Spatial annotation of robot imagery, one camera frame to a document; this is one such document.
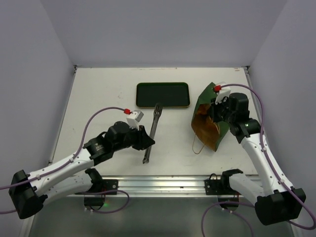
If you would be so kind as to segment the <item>metal tongs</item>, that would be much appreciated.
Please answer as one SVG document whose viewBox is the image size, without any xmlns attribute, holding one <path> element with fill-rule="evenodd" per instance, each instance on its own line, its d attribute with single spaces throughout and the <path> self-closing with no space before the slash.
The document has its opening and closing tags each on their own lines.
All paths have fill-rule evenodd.
<svg viewBox="0 0 316 237">
<path fill-rule="evenodd" d="M 152 139 L 154 139 L 154 137 L 155 137 L 156 129 L 157 129 L 157 125 L 158 125 L 158 120 L 159 120 L 159 118 L 160 118 L 160 116 L 162 114 L 162 110 L 163 110 L 162 104 L 157 103 L 155 105 L 155 108 L 154 108 L 153 123 L 152 123 L 151 131 L 150 131 L 150 137 Z M 143 158 L 143 164 L 146 164 L 146 163 L 149 162 L 151 149 L 152 149 L 152 147 L 148 147 L 146 149 L 145 155 L 144 155 L 144 158 Z"/>
</svg>

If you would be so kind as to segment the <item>green paper bag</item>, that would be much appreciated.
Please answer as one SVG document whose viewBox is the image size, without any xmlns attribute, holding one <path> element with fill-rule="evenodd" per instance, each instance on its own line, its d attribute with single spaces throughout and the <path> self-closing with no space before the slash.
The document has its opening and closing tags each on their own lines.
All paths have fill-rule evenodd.
<svg viewBox="0 0 316 237">
<path fill-rule="evenodd" d="M 229 131 L 227 123 L 214 123 L 207 114 L 211 100 L 217 96 L 213 91 L 215 85 L 215 83 L 211 82 L 198 96 L 191 120 L 191 127 L 195 136 L 204 146 L 207 146 L 214 152 L 217 151 L 221 141 Z"/>
</svg>

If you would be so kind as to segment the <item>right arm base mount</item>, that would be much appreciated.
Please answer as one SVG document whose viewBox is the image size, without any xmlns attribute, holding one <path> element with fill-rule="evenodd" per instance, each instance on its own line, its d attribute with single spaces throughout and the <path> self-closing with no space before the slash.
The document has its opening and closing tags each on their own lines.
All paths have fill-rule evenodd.
<svg viewBox="0 0 316 237">
<path fill-rule="evenodd" d="M 239 202 L 239 194 L 228 185 L 225 185 L 220 175 L 212 173 L 204 180 L 204 188 L 205 194 L 216 196 L 218 202 Z"/>
</svg>

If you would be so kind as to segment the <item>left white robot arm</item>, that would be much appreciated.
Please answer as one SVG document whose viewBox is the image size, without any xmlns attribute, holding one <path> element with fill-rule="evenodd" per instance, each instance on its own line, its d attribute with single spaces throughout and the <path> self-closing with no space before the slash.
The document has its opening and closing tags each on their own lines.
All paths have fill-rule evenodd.
<svg viewBox="0 0 316 237">
<path fill-rule="evenodd" d="M 118 121 L 57 163 L 30 173 L 16 172 L 8 191 L 15 211 L 20 219 L 27 219 L 45 205 L 68 195 L 102 195 L 107 189 L 95 166 L 122 149 L 143 151 L 154 144 L 144 126 L 132 128 Z"/>
</svg>

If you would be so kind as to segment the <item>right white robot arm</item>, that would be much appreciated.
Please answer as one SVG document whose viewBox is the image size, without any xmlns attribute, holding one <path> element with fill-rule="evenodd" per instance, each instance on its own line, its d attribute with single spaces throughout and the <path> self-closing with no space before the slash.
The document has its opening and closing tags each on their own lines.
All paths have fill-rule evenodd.
<svg viewBox="0 0 316 237">
<path fill-rule="evenodd" d="M 226 122 L 230 132 L 250 157 L 262 185 L 251 181 L 239 169 L 221 175 L 222 192 L 237 191 L 252 205 L 263 225 L 298 218 L 306 200 L 303 189 L 294 188 L 277 164 L 259 122 L 250 118 L 249 100 L 244 93 L 218 92 L 208 114 L 213 122 Z"/>
</svg>

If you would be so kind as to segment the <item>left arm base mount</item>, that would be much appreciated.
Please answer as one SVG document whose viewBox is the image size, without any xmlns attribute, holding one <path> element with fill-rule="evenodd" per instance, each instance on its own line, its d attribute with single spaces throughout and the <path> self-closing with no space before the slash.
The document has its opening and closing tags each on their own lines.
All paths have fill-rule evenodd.
<svg viewBox="0 0 316 237">
<path fill-rule="evenodd" d="M 87 191 L 89 194 L 98 193 L 103 191 L 113 191 L 107 194 L 102 194 L 100 196 L 93 197 L 85 197 L 83 199 L 83 204 L 86 208 L 90 208 L 92 210 L 100 210 L 106 201 L 106 195 L 116 195 L 118 189 L 118 180 L 110 179 L 103 180 L 99 184 L 93 184 L 92 187 Z"/>
</svg>

